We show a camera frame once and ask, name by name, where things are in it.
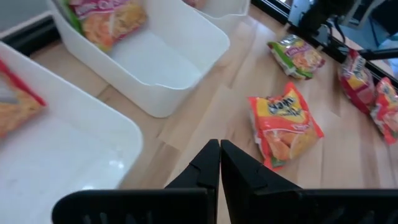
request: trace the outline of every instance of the orange noodle package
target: orange noodle package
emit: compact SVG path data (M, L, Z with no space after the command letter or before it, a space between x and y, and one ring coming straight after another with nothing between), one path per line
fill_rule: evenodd
M0 60L0 137L42 111L45 102Z
M133 0L65 0L75 29L101 50L108 52L118 40L147 20L144 8Z
M376 105L371 112L373 121L388 144L398 139L398 95L390 79L382 78L376 87Z
M363 113L369 114L374 106L375 87L370 71L365 68L366 60L353 49L338 70L338 78L345 95Z
M313 73L325 60L310 44L296 35L287 35L279 42L269 42L268 47L288 76L301 80L313 78Z
M323 137L308 105L293 83L283 96L249 97L256 143L264 156L264 165L278 170Z

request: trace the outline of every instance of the plastic storage bin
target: plastic storage bin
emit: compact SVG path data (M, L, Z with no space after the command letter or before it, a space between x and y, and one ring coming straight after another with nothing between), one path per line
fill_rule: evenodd
M50 224L63 196L117 188L142 151L138 126L2 42L0 57L48 104L0 142L0 223Z
M107 55L47 2L68 51L158 118L172 114L229 48L228 36L181 0L145 0L147 24Z
M249 0L207 0L198 12L227 35L234 31L243 17L249 13Z

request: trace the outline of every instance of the plastic packaging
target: plastic packaging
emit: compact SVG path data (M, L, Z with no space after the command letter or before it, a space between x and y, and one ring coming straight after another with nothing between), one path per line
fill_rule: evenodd
M293 34L268 46L285 74L301 80L313 78L313 73L325 64L317 50Z
M338 70L341 87L351 102L363 113L369 114L374 106L375 88L371 72L365 68L366 60L353 49Z
M0 136L15 130L45 102L0 60Z
M376 88L376 106L371 112L373 121L384 135L387 144L398 139L398 95L390 79L382 78Z
M83 35L101 50L113 45L145 23L146 13L137 0L66 0L80 21Z
M291 82L283 96L248 100L256 143L264 165L272 170L280 169L323 137L303 96Z

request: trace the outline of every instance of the light wood floor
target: light wood floor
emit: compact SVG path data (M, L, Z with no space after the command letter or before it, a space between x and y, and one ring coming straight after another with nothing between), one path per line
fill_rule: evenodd
M183 170L209 139L230 139L259 161L246 96L278 95L288 78L276 64L267 41L282 26L255 7L231 36L231 48L178 111L167 119L145 114L71 56L61 43L32 58L134 120L145 136L144 150L122 189L158 189ZM397 186L398 148L386 147L373 122L342 94L336 62L313 80L296 82L325 138L279 172L303 188L393 188ZM219 223L229 223L220 190Z

